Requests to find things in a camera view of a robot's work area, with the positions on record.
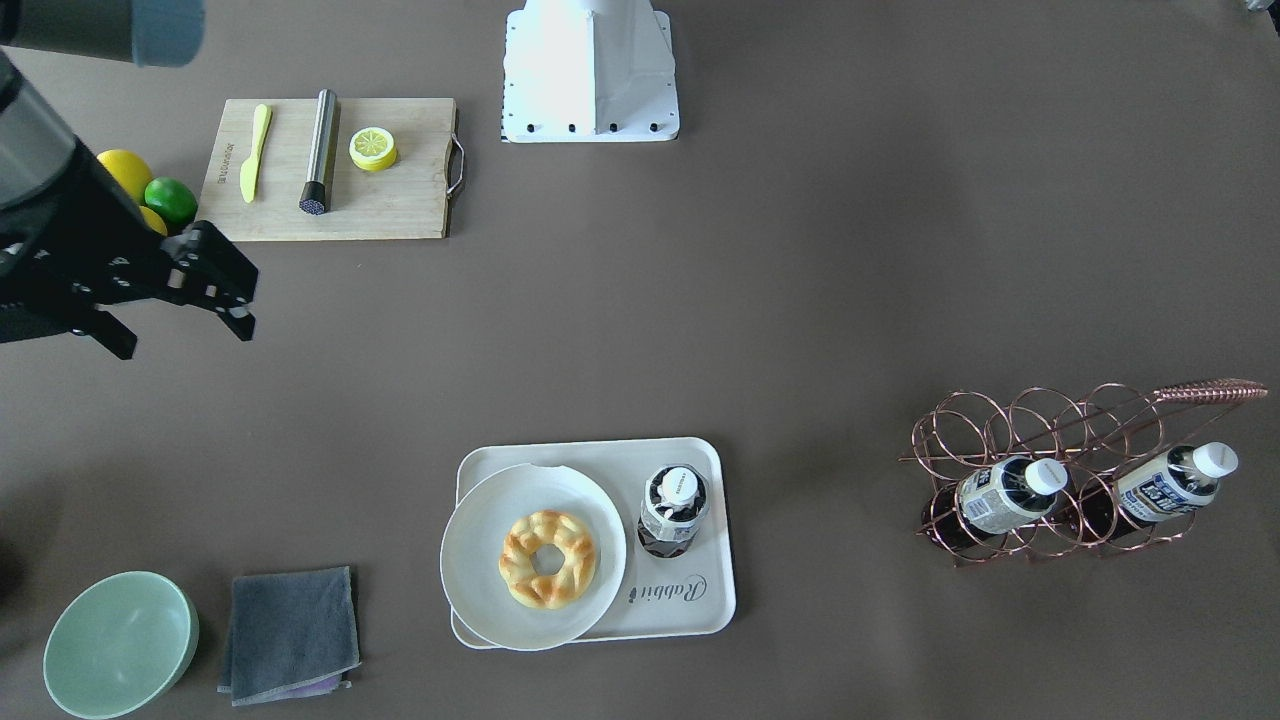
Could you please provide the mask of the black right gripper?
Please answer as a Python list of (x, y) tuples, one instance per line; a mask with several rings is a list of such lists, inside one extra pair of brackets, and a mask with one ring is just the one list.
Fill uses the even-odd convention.
[(259, 269), (211, 222), (151, 231), (87, 150), (45, 188), (3, 208), (1, 341), (88, 336), (120, 360), (137, 336), (108, 305), (156, 299), (215, 313), (251, 341)]

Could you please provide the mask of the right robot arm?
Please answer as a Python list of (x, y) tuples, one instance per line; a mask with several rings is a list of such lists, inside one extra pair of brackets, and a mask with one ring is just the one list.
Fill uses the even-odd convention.
[(198, 54), (201, 1), (5, 1), (1, 81), (1, 336), (91, 338), (119, 359), (137, 337), (111, 306), (157, 300), (253, 338), (259, 269), (211, 222), (154, 229), (140, 205), (14, 61), (45, 51), (177, 68)]

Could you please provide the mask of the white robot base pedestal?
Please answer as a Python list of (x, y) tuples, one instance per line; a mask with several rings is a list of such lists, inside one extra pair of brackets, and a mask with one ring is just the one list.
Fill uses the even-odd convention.
[(503, 69), (508, 143), (678, 137), (669, 15), (649, 1), (527, 1), (506, 17)]

